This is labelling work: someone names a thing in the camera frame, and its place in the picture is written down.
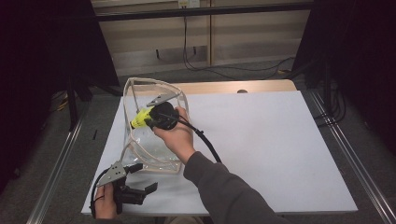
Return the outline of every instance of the transparent plastic bin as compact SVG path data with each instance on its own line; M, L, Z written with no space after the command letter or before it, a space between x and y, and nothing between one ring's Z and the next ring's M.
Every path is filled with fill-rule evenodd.
M125 147L121 153L123 165L143 163L143 172L168 174L179 172L181 161L150 127L133 129L130 125L141 109L148 108L148 103L164 94L174 94L175 97L168 102L173 107L185 108L189 114L186 95L180 88L151 78L131 77L126 82L123 93L126 129Z

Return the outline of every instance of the white board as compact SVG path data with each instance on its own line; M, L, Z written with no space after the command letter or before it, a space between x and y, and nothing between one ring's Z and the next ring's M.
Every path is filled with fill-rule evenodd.
M191 123L211 141L230 172L257 190L276 213L357 211L299 91L187 96ZM94 179L120 158L125 123L120 104ZM194 146L214 160L194 136ZM131 188L158 182L143 205L125 204L139 216L207 215L197 188L183 175L133 174ZM82 208L90 214L91 192Z

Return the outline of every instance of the dark background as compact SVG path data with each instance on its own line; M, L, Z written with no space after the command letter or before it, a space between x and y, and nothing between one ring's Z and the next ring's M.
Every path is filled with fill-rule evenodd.
M94 15L89 0L0 5L1 191L29 154L53 93L66 90L69 80L77 93L86 92L87 79L119 82L98 23L61 20Z
M316 2L333 5L311 10L293 70L319 60L305 71L307 87L315 88L327 61L341 91L396 155L396 4Z

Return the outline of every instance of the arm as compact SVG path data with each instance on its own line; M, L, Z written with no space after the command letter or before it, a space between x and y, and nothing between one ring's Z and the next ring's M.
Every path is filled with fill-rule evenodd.
M186 111L177 107L187 118ZM184 176L198 188L201 200L215 223L289 223L277 217L264 198L221 163L213 163L192 146L192 131L178 123L170 131L154 128L180 160L186 164Z

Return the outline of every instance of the gray sleeve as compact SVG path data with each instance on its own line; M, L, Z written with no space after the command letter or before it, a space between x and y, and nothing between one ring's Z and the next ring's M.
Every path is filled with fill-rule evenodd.
M190 157L184 176L198 188L201 200L216 224L289 223L274 213L258 191L201 152Z
M102 219L97 218L95 220L95 224L122 224L122 222L118 219Z

